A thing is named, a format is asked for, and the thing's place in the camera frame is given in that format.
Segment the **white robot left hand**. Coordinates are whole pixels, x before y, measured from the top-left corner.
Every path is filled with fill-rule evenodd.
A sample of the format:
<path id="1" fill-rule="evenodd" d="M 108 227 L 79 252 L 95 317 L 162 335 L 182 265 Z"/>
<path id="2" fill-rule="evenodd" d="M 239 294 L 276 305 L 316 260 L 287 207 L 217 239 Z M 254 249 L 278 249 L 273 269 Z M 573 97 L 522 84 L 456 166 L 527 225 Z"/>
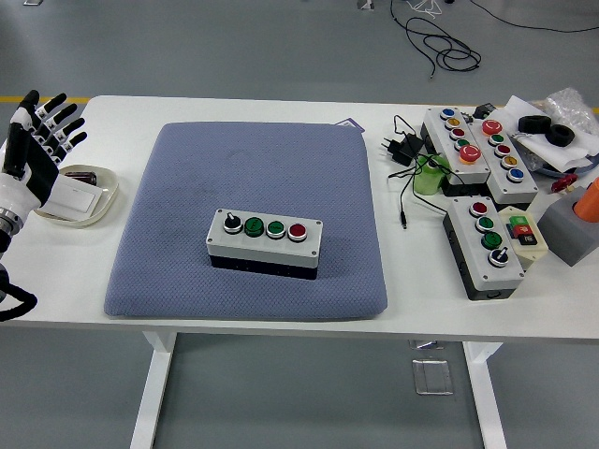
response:
<path id="1" fill-rule="evenodd" d="M 1 155 L 1 206 L 23 217 L 48 201 L 58 166 L 87 138 L 84 119 L 75 119 L 78 106 L 60 93 L 40 104 L 30 91 L 10 119 Z"/>

